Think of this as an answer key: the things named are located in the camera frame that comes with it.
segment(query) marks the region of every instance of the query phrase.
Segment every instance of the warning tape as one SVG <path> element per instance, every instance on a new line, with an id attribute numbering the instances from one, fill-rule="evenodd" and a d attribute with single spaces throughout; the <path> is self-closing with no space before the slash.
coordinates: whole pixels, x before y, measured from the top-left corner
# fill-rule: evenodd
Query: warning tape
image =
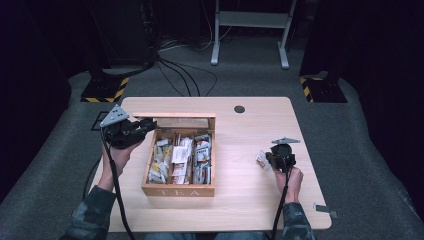
<path id="1" fill-rule="evenodd" d="M 128 78 L 122 80 L 121 85 L 119 86 L 118 91 L 116 92 L 114 97 L 111 98 L 81 98 L 81 102 L 117 102 L 121 98 L 124 93 L 125 87 L 127 86 Z"/>

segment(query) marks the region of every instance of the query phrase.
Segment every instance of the camouflage sleeve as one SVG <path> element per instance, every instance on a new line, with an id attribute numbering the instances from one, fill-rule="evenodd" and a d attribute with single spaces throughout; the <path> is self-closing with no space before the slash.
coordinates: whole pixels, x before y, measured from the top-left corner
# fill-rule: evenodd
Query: camouflage sleeve
<path id="1" fill-rule="evenodd" d="M 60 240 L 106 239 L 115 194 L 95 186 L 74 211 L 71 224 Z"/>
<path id="2" fill-rule="evenodd" d="M 283 216 L 283 240 L 316 240 L 300 203 L 285 204 L 283 206 Z"/>

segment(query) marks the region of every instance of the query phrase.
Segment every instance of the right hand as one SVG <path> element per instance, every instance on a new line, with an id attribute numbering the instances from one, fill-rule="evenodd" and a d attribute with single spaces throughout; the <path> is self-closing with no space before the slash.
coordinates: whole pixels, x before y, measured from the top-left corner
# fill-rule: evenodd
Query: right hand
<path id="1" fill-rule="evenodd" d="M 277 180 L 278 190 L 280 191 L 280 193 L 283 193 L 284 186 L 286 185 L 286 174 L 277 169 L 273 170 L 275 173 L 275 179 Z M 293 167 L 289 176 L 290 179 L 288 183 L 285 203 L 299 203 L 299 192 L 300 187 L 302 185 L 303 173 L 302 171 L 300 171 L 299 168 Z"/>

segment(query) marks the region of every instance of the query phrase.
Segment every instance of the metal stand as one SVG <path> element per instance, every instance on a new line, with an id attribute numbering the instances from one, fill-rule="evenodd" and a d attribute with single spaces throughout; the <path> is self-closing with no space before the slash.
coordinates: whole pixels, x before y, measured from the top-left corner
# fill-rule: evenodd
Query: metal stand
<path id="1" fill-rule="evenodd" d="M 216 0 L 215 42 L 212 50 L 211 64 L 214 66 L 218 65 L 220 45 L 219 26 L 281 28 L 285 30 L 281 41 L 278 42 L 278 52 L 280 53 L 281 67 L 283 69 L 288 69 L 289 62 L 287 59 L 285 46 L 295 6 L 296 0 L 292 0 L 289 13 L 231 12 L 220 11 L 219 0 Z"/>

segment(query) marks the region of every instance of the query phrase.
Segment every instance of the wooden box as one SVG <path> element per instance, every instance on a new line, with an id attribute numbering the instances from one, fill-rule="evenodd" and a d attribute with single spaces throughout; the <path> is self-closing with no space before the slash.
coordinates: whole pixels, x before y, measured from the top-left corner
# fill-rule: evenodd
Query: wooden box
<path id="1" fill-rule="evenodd" d="M 153 118 L 157 121 L 157 129 L 153 132 L 150 145 L 147 166 L 143 174 L 141 188 L 146 196 L 169 196 L 169 197 L 213 197 L 215 192 L 215 114 L 214 113 L 133 113 L 136 118 Z M 210 182 L 208 184 L 194 184 L 194 167 L 191 167 L 191 178 L 188 184 L 173 184 L 172 172 L 174 164 L 169 164 L 168 178 L 166 183 L 152 183 L 149 180 L 149 173 L 154 163 L 155 144 L 163 139 L 172 139 L 175 145 L 178 136 L 198 137 L 202 135 L 210 136 Z M 196 141 L 193 140 L 192 161 L 196 149 Z"/>

